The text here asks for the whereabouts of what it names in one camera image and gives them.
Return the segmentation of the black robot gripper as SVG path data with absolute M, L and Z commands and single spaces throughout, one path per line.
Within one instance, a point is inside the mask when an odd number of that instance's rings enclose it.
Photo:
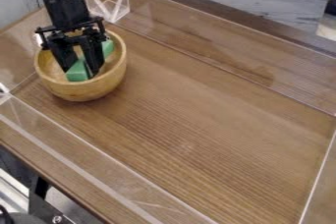
M 103 17 L 92 17 L 88 22 L 80 23 L 67 29 L 57 29 L 56 26 L 48 26 L 44 28 L 37 27 L 35 33 L 41 39 L 41 49 L 51 50 L 63 72 L 67 72 L 77 61 L 77 56 L 73 50 L 75 43 L 67 40 L 49 41 L 48 38 L 55 33 L 61 33 L 68 37 L 81 35 L 79 44 L 85 59 L 85 70 L 88 71 L 88 76 L 91 78 L 99 74 L 105 63 L 103 43 L 108 39 Z

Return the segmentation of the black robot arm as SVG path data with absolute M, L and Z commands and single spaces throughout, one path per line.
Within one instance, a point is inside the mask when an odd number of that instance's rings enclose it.
M 43 0 L 51 25 L 36 29 L 41 49 L 49 50 L 63 72 L 79 60 L 75 46 L 84 55 L 85 71 L 95 77 L 104 65 L 103 42 L 108 39 L 103 18 L 92 16 L 85 0 Z

